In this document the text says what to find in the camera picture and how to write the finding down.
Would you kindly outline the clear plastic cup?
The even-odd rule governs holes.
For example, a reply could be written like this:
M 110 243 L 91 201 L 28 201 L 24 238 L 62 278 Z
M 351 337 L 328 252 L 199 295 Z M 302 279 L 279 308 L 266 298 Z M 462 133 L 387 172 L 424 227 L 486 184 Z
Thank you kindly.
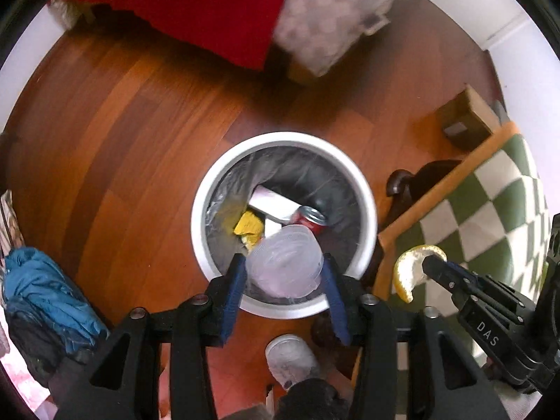
M 300 299 L 321 281 L 324 257 L 314 234 L 305 226 L 284 226 L 249 254 L 249 280 L 273 298 Z

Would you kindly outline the yellow citrus peel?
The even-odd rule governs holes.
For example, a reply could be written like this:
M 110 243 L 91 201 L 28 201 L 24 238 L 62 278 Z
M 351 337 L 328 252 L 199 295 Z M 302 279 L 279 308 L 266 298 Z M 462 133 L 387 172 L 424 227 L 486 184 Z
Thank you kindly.
M 393 287 L 402 301 L 411 303 L 414 288 L 427 279 L 422 263 L 429 256 L 438 256 L 443 261 L 447 260 L 447 255 L 438 246 L 421 245 L 408 249 L 395 262 Z

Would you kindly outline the red cola can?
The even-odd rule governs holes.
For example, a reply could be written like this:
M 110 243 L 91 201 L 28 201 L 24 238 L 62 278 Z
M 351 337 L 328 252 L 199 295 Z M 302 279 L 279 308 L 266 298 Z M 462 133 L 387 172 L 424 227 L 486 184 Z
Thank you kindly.
M 289 223 L 301 225 L 309 229 L 313 234 L 320 234 L 328 227 L 328 220 L 319 210 L 309 206 L 300 206 L 295 210 Z

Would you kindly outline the yellow snack bag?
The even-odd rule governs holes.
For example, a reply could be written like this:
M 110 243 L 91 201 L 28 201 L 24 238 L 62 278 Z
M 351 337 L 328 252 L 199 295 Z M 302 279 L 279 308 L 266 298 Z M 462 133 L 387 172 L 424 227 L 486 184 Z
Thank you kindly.
M 233 234 L 240 239 L 245 249 L 251 252 L 263 238 L 264 230 L 262 219 L 254 212 L 246 210 L 234 227 Z

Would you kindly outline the white tissue pack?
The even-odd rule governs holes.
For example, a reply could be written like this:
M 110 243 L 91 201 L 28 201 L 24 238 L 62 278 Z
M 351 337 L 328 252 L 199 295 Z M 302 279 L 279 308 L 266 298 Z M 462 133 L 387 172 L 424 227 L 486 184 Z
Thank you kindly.
M 278 192 L 258 185 L 252 192 L 248 207 L 264 214 L 265 217 L 271 218 L 275 222 L 287 225 L 292 214 L 300 205 Z

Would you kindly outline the white slim box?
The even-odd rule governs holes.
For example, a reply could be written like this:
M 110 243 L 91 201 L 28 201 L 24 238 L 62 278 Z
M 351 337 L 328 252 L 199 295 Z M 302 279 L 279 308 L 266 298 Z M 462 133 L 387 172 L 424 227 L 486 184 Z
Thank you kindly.
M 264 222 L 264 237 L 270 238 L 282 229 L 283 225 L 281 223 L 275 222 L 271 218 L 266 218 Z

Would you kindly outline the white trash bin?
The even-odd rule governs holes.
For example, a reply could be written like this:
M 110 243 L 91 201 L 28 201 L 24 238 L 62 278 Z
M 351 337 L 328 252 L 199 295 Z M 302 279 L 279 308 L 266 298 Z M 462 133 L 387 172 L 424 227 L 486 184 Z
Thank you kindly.
M 273 132 L 246 139 L 225 152 L 204 175 L 191 214 L 196 262 L 207 280 L 224 275 L 236 253 L 247 249 L 235 227 L 254 212 L 273 235 L 308 206 L 327 223 L 317 237 L 341 271 L 361 279 L 377 240 L 377 210 L 358 166 L 316 136 Z

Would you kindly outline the wooden table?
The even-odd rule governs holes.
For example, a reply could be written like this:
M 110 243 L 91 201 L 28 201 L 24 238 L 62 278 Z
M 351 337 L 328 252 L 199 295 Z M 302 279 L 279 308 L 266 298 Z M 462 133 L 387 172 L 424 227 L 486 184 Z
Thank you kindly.
M 379 269 L 370 293 L 386 301 L 391 295 L 393 266 L 398 255 L 396 254 L 395 241 L 405 231 L 415 225 L 420 218 L 429 214 L 438 203 L 447 195 L 451 194 L 462 181 L 467 178 L 477 167 L 491 158 L 495 152 L 520 130 L 513 121 L 507 122 L 496 133 L 486 139 L 480 146 L 470 152 L 460 164 L 456 166 L 446 177 L 429 191 L 410 209 L 404 212 L 398 219 L 378 234 L 380 248 L 384 256 L 380 259 Z

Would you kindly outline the green checkered tablecloth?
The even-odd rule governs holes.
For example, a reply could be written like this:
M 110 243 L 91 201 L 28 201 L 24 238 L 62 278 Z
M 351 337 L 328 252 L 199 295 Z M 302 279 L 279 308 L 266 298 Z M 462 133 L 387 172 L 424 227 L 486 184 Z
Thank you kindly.
M 523 135 L 514 135 L 400 234 L 398 258 L 414 246 L 438 246 L 449 261 L 536 301 L 548 269 L 552 214 L 535 163 Z

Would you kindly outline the white shoe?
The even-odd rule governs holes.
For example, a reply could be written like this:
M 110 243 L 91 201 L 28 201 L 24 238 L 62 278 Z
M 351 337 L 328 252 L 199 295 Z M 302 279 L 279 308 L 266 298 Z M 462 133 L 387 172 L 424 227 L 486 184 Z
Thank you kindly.
M 265 349 L 269 372 L 288 391 L 296 384 L 320 378 L 321 368 L 312 349 L 301 337 L 285 334 L 271 340 Z

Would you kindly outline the dark trouser leg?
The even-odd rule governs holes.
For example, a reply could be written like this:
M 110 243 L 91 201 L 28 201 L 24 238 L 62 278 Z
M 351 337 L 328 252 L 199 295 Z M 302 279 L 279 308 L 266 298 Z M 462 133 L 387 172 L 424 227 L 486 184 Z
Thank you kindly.
M 306 379 L 280 398 L 275 420 L 344 420 L 350 405 L 328 382 Z

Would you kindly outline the brown cardboard box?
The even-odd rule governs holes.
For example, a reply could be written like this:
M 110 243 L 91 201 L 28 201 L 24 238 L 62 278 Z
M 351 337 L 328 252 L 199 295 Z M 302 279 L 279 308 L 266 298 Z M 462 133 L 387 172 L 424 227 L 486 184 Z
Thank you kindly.
M 473 151 L 501 127 L 494 110 L 469 84 L 435 115 L 443 134 L 463 151 Z

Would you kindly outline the blue clothing pile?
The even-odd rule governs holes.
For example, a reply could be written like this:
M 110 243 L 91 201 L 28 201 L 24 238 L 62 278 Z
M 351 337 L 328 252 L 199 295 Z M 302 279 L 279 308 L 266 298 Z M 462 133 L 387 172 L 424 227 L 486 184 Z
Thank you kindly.
M 9 338 L 45 388 L 64 360 L 83 366 L 109 336 L 81 290 L 34 247 L 8 253 L 2 300 Z

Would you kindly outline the checkered mattress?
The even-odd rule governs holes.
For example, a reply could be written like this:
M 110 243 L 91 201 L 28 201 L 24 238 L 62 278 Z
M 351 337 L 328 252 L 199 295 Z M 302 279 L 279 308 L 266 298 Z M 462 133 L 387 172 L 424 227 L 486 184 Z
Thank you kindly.
M 273 41 L 312 76 L 327 74 L 363 36 L 389 23 L 394 0 L 285 0 Z

